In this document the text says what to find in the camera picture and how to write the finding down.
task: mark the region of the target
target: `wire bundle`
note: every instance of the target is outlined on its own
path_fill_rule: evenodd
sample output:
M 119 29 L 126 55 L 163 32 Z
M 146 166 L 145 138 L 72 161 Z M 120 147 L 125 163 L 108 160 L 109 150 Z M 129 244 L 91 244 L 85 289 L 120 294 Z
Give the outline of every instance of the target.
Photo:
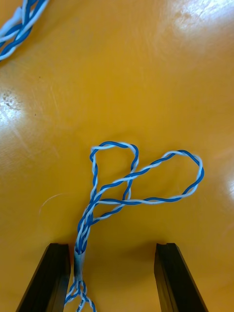
M 120 148 L 129 148 L 133 154 L 134 154 L 134 160 L 131 164 L 130 173 L 126 175 L 125 177 L 118 179 L 111 184 L 106 184 L 101 187 L 100 191 L 97 191 L 97 185 L 98 185 L 98 166 L 96 164 L 96 153 L 100 150 L 107 150 L 113 147 L 120 147 Z M 181 156 L 187 156 L 190 157 L 197 165 L 198 165 L 198 173 L 196 176 L 196 181 L 192 183 L 189 187 L 186 188 L 186 190 L 181 194 L 177 196 L 172 196 L 170 198 L 160 198 L 160 197 L 149 197 L 146 199 L 131 199 L 131 186 L 133 183 L 133 180 L 136 179 L 138 176 L 143 175 L 147 173 L 150 169 L 155 168 L 159 166 L 162 162 L 167 161 L 174 157 L 175 155 L 181 155 Z M 139 151 L 138 148 L 133 144 L 127 144 L 124 142 L 113 142 L 113 141 L 107 141 L 99 146 L 95 146 L 91 149 L 90 154 L 90 160 L 92 162 L 92 172 L 93 172 L 93 188 L 90 193 L 90 202 L 88 206 L 85 208 L 83 216 L 78 224 L 78 236 L 75 243 L 75 254 L 78 255 L 78 257 L 82 257 L 85 254 L 86 246 L 87 246 L 87 240 L 90 233 L 91 225 L 99 222 L 100 220 L 107 219 L 113 214 L 118 213 L 123 206 L 125 205 L 138 205 L 138 204 L 148 204 L 148 205 L 157 205 L 164 202 L 175 202 L 178 200 L 181 200 L 182 198 L 188 197 L 192 195 L 197 187 L 198 184 L 201 182 L 201 180 L 204 177 L 204 169 L 202 165 L 202 160 L 199 156 L 193 155 L 185 150 L 178 150 L 178 151 L 170 151 L 165 153 L 162 158 L 153 161 L 149 166 L 146 166 L 139 171 L 137 170 L 137 166 L 139 163 Z M 127 182 L 126 190 L 123 194 L 122 200 L 118 199 L 112 199 L 112 198 L 105 198 L 101 199 L 102 194 L 110 189 L 114 188 L 123 182 Z M 106 204 L 106 205 L 116 205 L 117 206 L 112 209 L 110 212 L 104 213 L 100 217 L 94 217 L 93 211 L 94 208 L 98 204 Z M 80 312 L 85 304 L 85 302 L 88 302 L 90 304 L 90 307 L 92 308 L 93 312 L 96 312 L 96 308 L 94 303 L 87 297 L 87 288 L 83 281 L 82 274 L 77 277 L 75 274 L 73 284 L 66 296 L 65 304 L 67 302 L 72 301 L 76 296 L 80 295 L 81 302 L 77 309 L 77 312 Z
M 28 37 L 48 2 L 49 0 L 23 0 L 22 7 L 18 7 L 12 18 L 0 29 L 0 61 L 12 55 Z

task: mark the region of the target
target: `orange surface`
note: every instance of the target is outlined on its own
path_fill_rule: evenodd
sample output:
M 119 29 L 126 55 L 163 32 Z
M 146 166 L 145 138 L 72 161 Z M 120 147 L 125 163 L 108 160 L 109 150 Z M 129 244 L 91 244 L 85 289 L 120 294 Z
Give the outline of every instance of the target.
M 2 1 L 1 24 L 20 3 Z M 97 310 L 160 311 L 156 242 L 180 247 L 209 311 L 234 310 L 233 28 L 231 0 L 49 3 L 0 63 L 0 311 L 15 311 L 50 242 L 72 248 L 92 187 L 90 148 L 109 139 L 136 144 L 141 166 L 187 149 L 205 178 L 188 199 L 126 207 L 92 227 L 84 278 Z M 99 185 L 131 159 L 99 154 Z M 136 180 L 133 198 L 175 195 L 195 173 L 176 157 Z

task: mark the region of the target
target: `blue wire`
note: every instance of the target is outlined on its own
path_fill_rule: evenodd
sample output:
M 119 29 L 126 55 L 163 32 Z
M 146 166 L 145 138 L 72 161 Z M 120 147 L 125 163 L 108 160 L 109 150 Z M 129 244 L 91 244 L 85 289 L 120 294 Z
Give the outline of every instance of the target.
M 45 2 L 45 0 L 29 0 L 26 6 L 26 11 L 25 11 L 25 20 L 24 20 L 24 24 L 19 23 L 15 26 L 13 26 L 10 30 L 8 30 L 8 32 L 5 34 L 5 36 L 8 36 L 10 34 L 12 34 L 13 32 L 19 30 L 19 32 L 23 31 L 24 27 L 28 24 L 28 22 L 36 15 L 36 13 L 38 12 L 38 10 L 40 9 L 41 5 Z M 30 17 L 30 11 L 32 6 L 35 6 L 35 9 L 33 11 L 32 16 Z M 22 43 L 24 40 L 26 40 L 26 38 L 29 36 L 29 34 L 32 31 L 31 27 L 30 29 L 27 30 L 26 33 L 24 33 L 19 39 L 16 40 L 15 39 L 9 43 L 8 45 L 6 45 L 4 47 L 4 49 L 2 50 L 2 52 L 0 53 L 0 56 L 3 56 L 4 54 L 8 53 L 13 47 L 17 46 L 18 44 Z M 6 44 L 6 41 L 1 42 L 0 43 L 0 48 L 3 47 Z
M 130 148 L 130 146 L 128 144 L 125 145 L 124 143 L 118 143 L 118 142 L 113 142 L 113 141 L 107 141 L 107 142 L 104 142 L 104 143 L 100 144 L 100 147 L 105 147 L 105 146 L 107 148 L 114 147 L 114 146 L 117 146 L 117 147 L 120 147 L 120 148 L 124 148 L 124 149 Z M 163 156 L 162 158 L 153 161 L 145 169 L 142 169 L 140 171 L 134 171 L 136 169 L 136 167 L 137 167 L 137 164 L 138 164 L 137 162 L 138 162 L 138 158 L 139 158 L 139 151 L 138 151 L 138 148 L 135 145 L 131 145 L 131 150 L 132 149 L 134 150 L 134 154 L 135 154 L 134 160 L 131 163 L 131 171 L 133 171 L 133 172 L 131 172 L 128 175 L 126 175 L 124 177 L 124 181 L 121 179 L 120 181 L 116 181 L 116 182 L 113 182 L 113 183 L 110 183 L 110 184 L 103 185 L 100 188 L 100 192 L 99 193 L 97 193 L 97 187 L 96 187 L 97 178 L 98 178 L 98 166 L 95 163 L 95 165 L 94 165 L 94 172 L 93 172 L 93 175 L 94 175 L 94 177 L 93 177 L 93 187 L 94 187 L 94 189 L 92 190 L 92 196 L 91 196 L 89 205 L 87 206 L 87 208 L 86 208 L 82 218 L 80 219 L 80 221 L 78 223 L 79 239 L 77 239 L 76 244 L 75 244 L 75 251 L 78 254 L 82 254 L 86 250 L 87 238 L 88 238 L 88 235 L 89 235 L 89 230 L 90 230 L 91 225 L 96 224 L 97 222 L 99 222 L 101 220 L 101 218 L 110 217 L 111 215 L 114 215 L 114 214 L 118 213 L 123 208 L 124 205 L 138 205 L 138 204 L 142 203 L 142 201 L 139 201 L 137 199 L 128 201 L 128 200 L 126 200 L 126 196 L 130 192 L 133 180 L 137 176 L 141 176 L 141 175 L 147 173 L 151 168 L 155 167 L 155 165 L 161 164 L 162 162 L 171 159 L 172 157 L 174 157 L 175 155 L 177 155 L 179 153 L 179 155 L 186 155 L 186 156 L 190 157 L 198 165 L 199 170 L 198 170 L 196 181 L 193 182 L 190 186 L 188 186 L 181 195 L 178 195 L 178 196 L 175 196 L 175 197 L 172 197 L 172 198 L 149 197 L 149 198 L 144 199 L 143 200 L 144 202 L 150 202 L 150 201 L 156 201 L 156 202 L 176 202 L 176 201 L 179 201 L 179 200 L 181 200 L 183 198 L 182 197 L 183 195 L 186 195 L 189 192 L 189 190 L 195 188 L 201 182 L 201 180 L 204 178 L 204 169 L 202 167 L 201 159 L 199 157 L 196 158 L 194 155 L 192 155 L 191 153 L 189 153 L 189 152 L 187 152 L 185 150 L 178 150 L 177 151 L 178 153 L 177 152 L 171 152 L 170 154 L 166 153 L 167 156 Z M 95 148 L 95 149 L 92 150 L 92 152 L 90 154 L 90 160 L 91 160 L 92 163 L 94 163 L 94 156 L 95 156 L 95 154 L 99 150 L 100 149 L 98 149 L 98 148 Z M 120 205 L 120 207 L 115 208 L 115 209 L 113 209 L 110 212 L 106 212 L 106 213 L 102 214 L 100 218 L 95 218 L 94 219 L 93 210 L 99 204 L 99 201 L 101 199 L 102 194 L 107 189 L 119 186 L 123 182 L 127 182 L 127 187 L 126 187 L 126 189 L 125 189 L 125 191 L 123 193 L 122 200 L 113 199 L 113 198 L 105 198 L 105 199 L 101 200 L 102 203 L 111 202 L 111 204 L 117 204 L 117 205 Z M 83 283 L 82 294 L 81 294 L 80 281 L 79 281 L 78 291 L 76 290 L 75 294 L 70 294 L 69 296 L 67 296 L 65 302 L 67 303 L 70 299 L 75 298 L 79 294 L 79 295 L 82 295 L 83 299 L 92 306 L 93 312 L 96 312 L 96 308 L 95 308 L 95 305 L 94 305 L 93 301 L 91 301 L 85 294 L 86 293 L 86 285 L 85 285 L 84 281 L 82 281 L 82 283 Z M 79 305 L 79 308 L 77 309 L 77 311 L 80 312 L 82 307 L 83 307 L 83 302 L 81 302 L 81 304 Z

